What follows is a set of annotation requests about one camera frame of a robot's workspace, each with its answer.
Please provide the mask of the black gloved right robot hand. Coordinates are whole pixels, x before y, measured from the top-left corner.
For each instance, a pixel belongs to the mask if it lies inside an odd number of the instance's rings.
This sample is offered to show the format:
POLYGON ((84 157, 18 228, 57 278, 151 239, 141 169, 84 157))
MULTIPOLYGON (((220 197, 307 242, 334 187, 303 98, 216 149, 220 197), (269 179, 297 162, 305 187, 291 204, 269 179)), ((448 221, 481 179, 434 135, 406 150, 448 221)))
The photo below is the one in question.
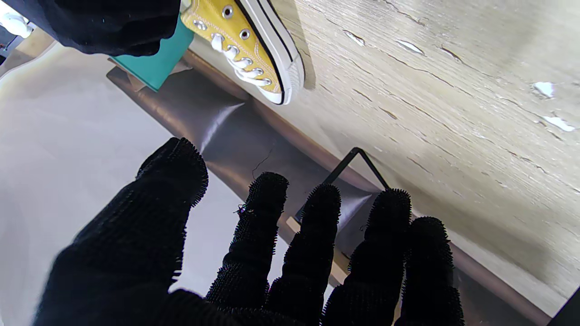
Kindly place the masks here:
POLYGON ((158 53, 174 35, 179 0, 7 0, 63 46, 84 54, 135 57, 158 53))

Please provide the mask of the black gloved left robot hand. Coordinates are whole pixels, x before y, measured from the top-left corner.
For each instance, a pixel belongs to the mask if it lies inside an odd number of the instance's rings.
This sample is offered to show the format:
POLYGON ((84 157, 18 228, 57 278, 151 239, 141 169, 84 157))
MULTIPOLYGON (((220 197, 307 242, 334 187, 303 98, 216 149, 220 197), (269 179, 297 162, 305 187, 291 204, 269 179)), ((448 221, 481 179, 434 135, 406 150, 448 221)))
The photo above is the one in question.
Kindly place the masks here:
POLYGON ((441 220, 411 218, 408 192, 377 196, 349 275, 325 300, 341 195, 313 189, 282 275, 269 283, 288 180, 262 173, 238 209, 229 252, 207 295, 180 275, 190 209, 208 186, 202 155, 170 138, 56 256, 35 326, 463 326, 441 220))

